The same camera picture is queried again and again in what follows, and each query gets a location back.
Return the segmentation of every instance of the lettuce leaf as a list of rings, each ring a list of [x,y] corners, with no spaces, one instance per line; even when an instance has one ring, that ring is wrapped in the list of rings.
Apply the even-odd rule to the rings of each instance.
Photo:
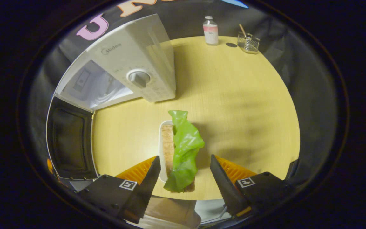
[[[169,110],[173,122],[173,169],[170,172],[164,189],[172,192],[182,192],[191,184],[197,173],[196,156],[204,141],[199,131],[187,120],[187,111]]]

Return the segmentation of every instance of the table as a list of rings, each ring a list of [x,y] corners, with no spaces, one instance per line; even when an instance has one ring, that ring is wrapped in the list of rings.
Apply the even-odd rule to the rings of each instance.
[[[115,176],[159,154],[159,126],[168,110],[189,111],[188,120],[205,141],[196,162],[195,191],[172,194],[158,178],[153,195],[185,200],[221,199],[210,171],[211,154],[256,173],[284,179],[298,159],[299,123],[290,94],[279,74],[261,54],[248,54],[237,38],[220,36],[217,46],[204,37],[172,40],[176,98],[149,103],[143,98],[96,111],[93,153],[100,174]]]

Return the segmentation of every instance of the midea logo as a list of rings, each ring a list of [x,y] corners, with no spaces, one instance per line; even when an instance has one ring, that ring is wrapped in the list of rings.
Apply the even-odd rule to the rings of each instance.
[[[109,48],[103,48],[101,50],[101,53],[103,55],[108,55],[111,51],[113,51],[114,49],[118,48],[119,46],[121,46],[121,44],[116,44],[116,45],[112,45],[111,47]]]

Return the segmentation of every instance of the bottle label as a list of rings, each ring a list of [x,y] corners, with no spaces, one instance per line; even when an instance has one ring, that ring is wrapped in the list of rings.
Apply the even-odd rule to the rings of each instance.
[[[218,44],[218,27],[216,25],[204,25],[203,29],[206,43],[213,45]]]

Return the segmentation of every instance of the microwave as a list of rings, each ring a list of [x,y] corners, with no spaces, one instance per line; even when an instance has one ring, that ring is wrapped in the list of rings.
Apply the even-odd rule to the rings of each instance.
[[[58,178],[98,178],[91,144],[95,110],[138,97],[169,100],[175,92],[173,47],[157,14],[100,37],[70,65],[51,100],[46,141]]]

